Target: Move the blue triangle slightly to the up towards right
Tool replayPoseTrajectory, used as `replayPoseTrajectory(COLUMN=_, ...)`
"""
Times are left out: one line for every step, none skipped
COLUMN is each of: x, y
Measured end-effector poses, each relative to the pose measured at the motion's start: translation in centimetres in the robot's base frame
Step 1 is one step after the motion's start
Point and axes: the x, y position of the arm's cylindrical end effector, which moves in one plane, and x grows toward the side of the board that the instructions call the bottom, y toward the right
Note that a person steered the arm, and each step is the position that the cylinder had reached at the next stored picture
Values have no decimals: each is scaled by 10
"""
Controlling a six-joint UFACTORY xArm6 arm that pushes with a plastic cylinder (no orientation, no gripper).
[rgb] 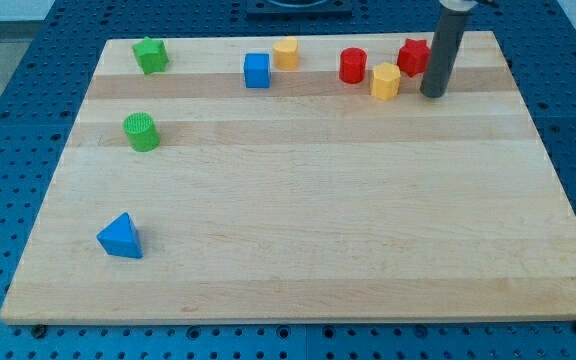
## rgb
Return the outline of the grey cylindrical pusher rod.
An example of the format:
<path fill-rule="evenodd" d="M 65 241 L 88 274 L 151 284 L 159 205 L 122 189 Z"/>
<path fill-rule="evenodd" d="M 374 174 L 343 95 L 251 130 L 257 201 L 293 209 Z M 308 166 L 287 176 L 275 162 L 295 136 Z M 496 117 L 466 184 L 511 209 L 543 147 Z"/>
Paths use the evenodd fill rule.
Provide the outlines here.
<path fill-rule="evenodd" d="M 441 11 L 430 56 L 420 85 L 427 98 L 442 97 L 453 71 L 467 19 L 477 5 L 472 0 L 440 0 Z"/>

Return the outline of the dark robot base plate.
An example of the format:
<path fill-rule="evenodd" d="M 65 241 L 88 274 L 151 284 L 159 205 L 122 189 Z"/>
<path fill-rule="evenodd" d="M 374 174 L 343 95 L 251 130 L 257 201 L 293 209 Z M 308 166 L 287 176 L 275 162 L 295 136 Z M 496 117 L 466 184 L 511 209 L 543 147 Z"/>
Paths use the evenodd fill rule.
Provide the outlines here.
<path fill-rule="evenodd" d="M 352 14 L 352 0 L 245 0 L 245 11 L 255 16 L 329 16 Z"/>

